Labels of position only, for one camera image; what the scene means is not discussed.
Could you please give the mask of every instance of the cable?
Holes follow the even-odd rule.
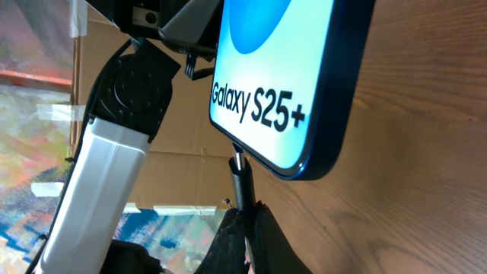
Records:
[[[78,146],[76,147],[76,152],[73,157],[74,162],[71,164],[71,167],[69,168],[69,173],[68,173],[68,179],[64,183],[64,186],[62,187],[61,194],[59,196],[59,201],[58,201],[58,206],[56,208],[56,211],[54,212],[53,216],[53,221],[51,222],[51,225],[49,227],[49,231],[47,232],[46,240],[43,242],[43,244],[40,246],[39,251],[37,251],[36,256],[32,259],[32,262],[30,263],[29,267],[27,267],[27,270],[25,271],[25,274],[31,274],[34,269],[36,268],[40,256],[42,255],[42,252],[44,251],[44,248],[46,247],[47,240],[49,240],[49,236],[51,235],[51,232],[53,231],[54,224],[56,223],[56,219],[59,214],[59,209],[61,208],[62,201],[64,200],[64,196],[66,193],[66,190],[68,189],[69,181],[71,180],[71,176],[73,174],[73,170],[75,169],[76,161],[78,161],[78,157],[81,151],[81,146],[83,145],[83,135],[84,131],[86,130],[86,125],[88,124],[88,120],[90,119],[90,108],[94,103],[94,99],[96,97],[97,89],[98,86],[100,85],[101,77],[104,74],[104,72],[112,65],[112,63],[115,61],[115,59],[119,58],[123,52],[125,52],[129,46],[132,45],[131,40],[127,40],[111,57],[108,59],[107,63],[105,66],[101,69],[100,74],[98,74],[97,79],[94,81],[93,87],[90,91],[90,95],[88,97],[88,102],[86,104],[86,108],[84,109],[84,114],[83,114],[83,123],[81,124],[81,134],[80,134],[80,139],[78,141]]]

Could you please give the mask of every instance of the cardboard box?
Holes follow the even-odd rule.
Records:
[[[106,61],[129,37],[94,9],[88,11],[88,35],[76,41],[74,104],[86,104],[93,83]],[[139,208],[152,206],[219,206],[233,199],[228,159],[231,141],[211,126],[208,102],[212,78],[191,81],[184,74],[186,56],[151,41],[183,67],[173,79],[173,97],[151,144],[129,198]],[[198,69],[213,66],[198,60]],[[73,123],[72,147],[79,140],[80,123]]]

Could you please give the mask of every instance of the wooden table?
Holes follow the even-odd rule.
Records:
[[[315,273],[487,272],[487,1],[377,0],[333,170],[254,177]]]

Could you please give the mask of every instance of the light blue screen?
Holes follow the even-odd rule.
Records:
[[[210,117],[282,169],[295,166],[304,149],[332,6],[333,0],[224,2]],[[284,108],[277,111],[279,96],[289,95],[282,91],[291,92],[281,103],[287,123]]]

